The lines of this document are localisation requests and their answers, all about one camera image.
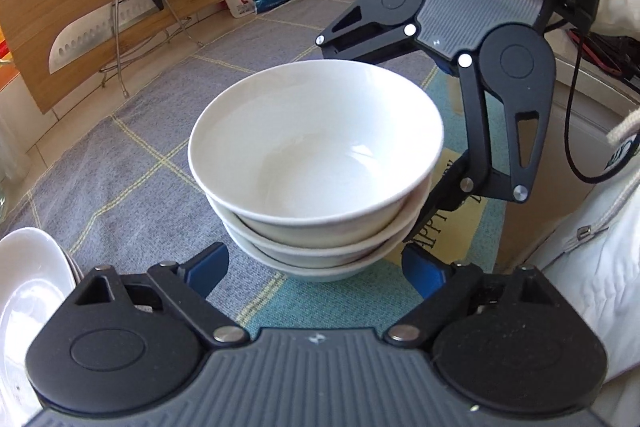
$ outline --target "white drawstring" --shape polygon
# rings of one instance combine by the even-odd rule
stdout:
[[[640,130],[640,108],[630,113],[622,123],[615,126],[609,134],[607,134],[607,140],[610,145],[618,145],[638,130]]]

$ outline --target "stacked plates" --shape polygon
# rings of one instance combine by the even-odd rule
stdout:
[[[31,341],[82,277],[47,233],[20,229],[0,241],[0,425],[40,410],[24,368]]]
[[[189,163],[242,250],[324,282],[359,273],[404,239],[442,142],[437,108],[411,81],[309,60],[220,94],[191,133]]]

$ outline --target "checkered tablecloth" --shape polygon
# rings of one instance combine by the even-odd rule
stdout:
[[[230,268],[209,301],[252,333],[283,326],[386,328],[420,301],[402,277],[398,251],[342,282],[289,279],[236,247],[187,162],[191,129],[210,100],[255,71],[321,58],[316,36],[349,3],[293,0],[165,71],[68,150],[0,225],[0,235],[39,227],[84,271],[108,263],[122,273],[144,271],[164,259],[184,261],[223,241]],[[446,147],[437,168],[441,174],[466,149],[464,120],[450,109],[445,75],[419,52],[384,66],[425,89],[441,111]],[[499,164],[501,106],[491,99],[489,110]],[[491,270],[503,215],[503,203],[470,198],[454,213],[439,212],[417,240],[441,259],[466,256]]]

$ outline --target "metal rack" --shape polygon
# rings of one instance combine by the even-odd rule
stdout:
[[[109,66],[105,66],[103,68],[100,68],[100,70],[98,70],[99,73],[102,73],[104,76],[102,78],[102,87],[105,86],[105,83],[107,82],[107,74],[110,71],[113,70],[117,70],[118,71],[118,80],[120,82],[120,85],[122,86],[122,93],[124,95],[125,98],[129,98],[129,91],[127,91],[127,87],[124,84],[124,80],[122,78],[122,70],[126,67],[129,66],[130,64],[134,63],[137,60],[140,60],[140,58],[146,57],[147,55],[151,54],[153,51],[155,51],[156,49],[158,49],[159,47],[163,46],[164,44],[168,44],[169,42],[171,42],[171,40],[179,33],[184,32],[187,37],[189,38],[190,41],[195,42],[198,47],[202,48],[204,47],[204,44],[202,44],[202,42],[200,41],[196,41],[193,39],[193,37],[191,36],[191,34],[189,33],[189,31],[187,30],[186,26],[184,25],[183,20],[181,20],[178,15],[176,14],[176,12],[174,11],[174,8],[171,6],[171,3],[169,3],[168,0],[162,0],[162,2],[165,4],[165,6],[169,9],[169,11],[171,12],[171,14],[174,16],[175,21],[180,25],[180,29],[176,30],[175,32],[173,32],[172,34],[169,34],[169,32],[167,30],[164,30],[164,34],[166,36],[165,40],[156,44],[155,46],[153,46],[151,49],[147,50],[146,52],[144,52],[142,55],[139,55],[137,57],[132,57],[129,60],[122,60],[123,59],[123,55],[120,53],[120,30],[118,28],[119,26],[119,19],[120,19],[120,13],[119,11],[116,9],[116,7],[118,6],[118,4],[120,3],[120,0],[114,0],[113,6],[111,7],[111,10],[113,11],[113,16],[112,16],[112,20],[113,20],[113,33],[115,35],[115,40],[116,40],[116,63],[115,64],[110,64]],[[155,36],[153,37],[149,37],[147,40],[143,41],[142,43],[138,44],[137,46],[135,46],[132,50],[130,50],[129,52],[127,52],[126,55],[124,55],[124,57],[131,57],[131,55],[133,55],[134,53],[136,53],[137,51],[139,51],[141,48],[143,48],[146,44],[148,44],[149,42],[152,41],[152,39],[155,38]]]

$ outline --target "kitchen knife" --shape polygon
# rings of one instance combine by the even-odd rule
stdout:
[[[105,4],[80,17],[63,29],[49,52],[49,73],[54,73],[103,42],[114,38],[114,3]],[[120,0],[118,3],[120,31],[150,15],[162,11],[162,0]]]

